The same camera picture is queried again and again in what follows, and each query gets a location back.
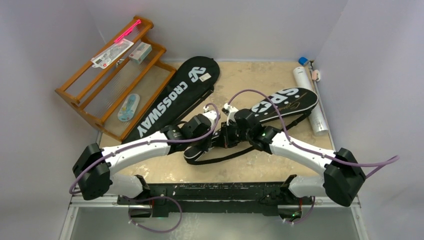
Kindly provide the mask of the black racket bag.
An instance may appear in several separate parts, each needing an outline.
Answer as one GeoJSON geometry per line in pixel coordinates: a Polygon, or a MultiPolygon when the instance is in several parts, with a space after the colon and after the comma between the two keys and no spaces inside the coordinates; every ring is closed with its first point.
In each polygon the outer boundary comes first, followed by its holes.
{"type": "MultiPolygon", "coordinates": [[[[292,127],[295,127],[301,121],[306,119],[311,113],[312,106],[311,101],[308,99],[307,92],[305,90],[301,90],[299,87],[293,87],[282,89],[269,95],[267,98],[264,98],[262,101],[252,106],[250,108],[250,111],[255,115],[255,117],[260,123],[265,124],[267,122],[271,122],[279,118],[278,113],[274,109],[272,104],[276,105],[279,113],[283,118],[296,115],[299,116],[291,123],[285,125],[287,130],[291,129],[292,127]]],[[[245,128],[241,126],[239,127],[247,134],[245,128]]],[[[223,148],[220,147],[220,136],[218,141],[214,144],[213,148],[223,148]]],[[[185,150],[183,153],[183,157],[190,165],[206,165],[234,159],[236,157],[247,154],[253,150],[254,147],[250,146],[244,150],[234,152],[227,156],[201,160],[201,157],[208,151],[201,151],[199,148],[199,144],[197,144],[185,150]]]]}
{"type": "Polygon", "coordinates": [[[210,57],[195,56],[183,62],[122,143],[142,139],[181,121],[213,93],[220,73],[219,64],[210,57]]]}

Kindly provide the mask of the white shuttlecock tube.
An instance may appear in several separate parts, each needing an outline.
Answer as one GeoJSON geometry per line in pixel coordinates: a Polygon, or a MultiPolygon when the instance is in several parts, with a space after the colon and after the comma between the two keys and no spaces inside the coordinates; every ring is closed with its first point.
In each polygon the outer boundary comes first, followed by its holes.
{"type": "Polygon", "coordinates": [[[315,136],[324,136],[329,132],[329,127],[324,118],[323,111],[319,103],[319,96],[315,92],[307,70],[303,66],[296,67],[293,71],[294,80],[301,90],[307,92],[307,98],[311,102],[310,115],[308,117],[312,131],[315,136]]]}

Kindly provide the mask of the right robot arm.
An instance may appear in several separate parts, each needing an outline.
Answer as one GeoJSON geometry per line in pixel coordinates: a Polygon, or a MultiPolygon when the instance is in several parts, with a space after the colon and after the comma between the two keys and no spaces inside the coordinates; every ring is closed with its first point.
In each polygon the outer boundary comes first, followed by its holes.
{"type": "Polygon", "coordinates": [[[283,130],[264,126],[249,109],[223,108],[228,123],[244,132],[254,150],[295,161],[317,173],[316,176],[292,176],[280,196],[288,204],[302,197],[328,197],[334,203],[349,207],[366,180],[354,154],[316,147],[287,135],[283,130]]]}

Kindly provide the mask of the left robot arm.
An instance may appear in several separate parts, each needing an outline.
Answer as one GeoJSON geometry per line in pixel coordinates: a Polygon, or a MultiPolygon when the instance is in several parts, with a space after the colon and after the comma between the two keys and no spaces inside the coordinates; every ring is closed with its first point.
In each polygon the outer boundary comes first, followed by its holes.
{"type": "Polygon", "coordinates": [[[98,143],[85,147],[72,167],[75,181],[69,193],[81,194],[86,201],[105,194],[129,197],[138,205],[149,199],[148,185],[141,176],[119,171],[142,161],[183,152],[211,137],[220,115],[215,111],[197,114],[182,127],[168,125],[129,143],[100,148],[98,143]]]}

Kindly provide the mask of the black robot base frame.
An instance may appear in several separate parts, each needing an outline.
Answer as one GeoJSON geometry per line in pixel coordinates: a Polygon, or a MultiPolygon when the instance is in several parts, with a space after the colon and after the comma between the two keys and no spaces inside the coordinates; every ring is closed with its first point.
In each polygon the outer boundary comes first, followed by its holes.
{"type": "Polygon", "coordinates": [[[311,196],[296,197],[287,181],[151,183],[135,198],[105,194],[93,200],[75,195],[76,207],[116,207],[148,210],[154,218],[171,213],[262,214],[266,217],[300,218],[313,203],[311,196]]]}

